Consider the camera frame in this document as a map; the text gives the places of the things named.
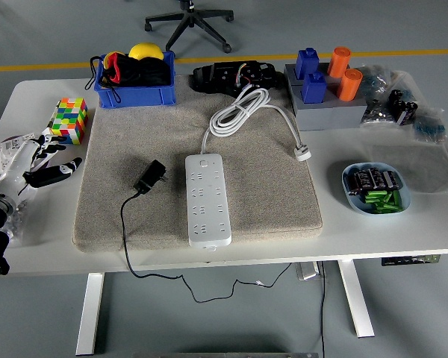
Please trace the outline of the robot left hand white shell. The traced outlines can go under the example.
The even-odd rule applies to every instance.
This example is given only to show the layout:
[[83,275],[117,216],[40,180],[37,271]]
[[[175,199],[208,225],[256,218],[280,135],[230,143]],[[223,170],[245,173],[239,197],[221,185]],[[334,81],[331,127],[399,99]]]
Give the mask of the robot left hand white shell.
[[69,178],[81,165],[80,157],[45,167],[56,153],[66,149],[65,141],[66,137],[54,134],[24,141],[0,176],[0,196],[18,198],[28,186],[38,189]]

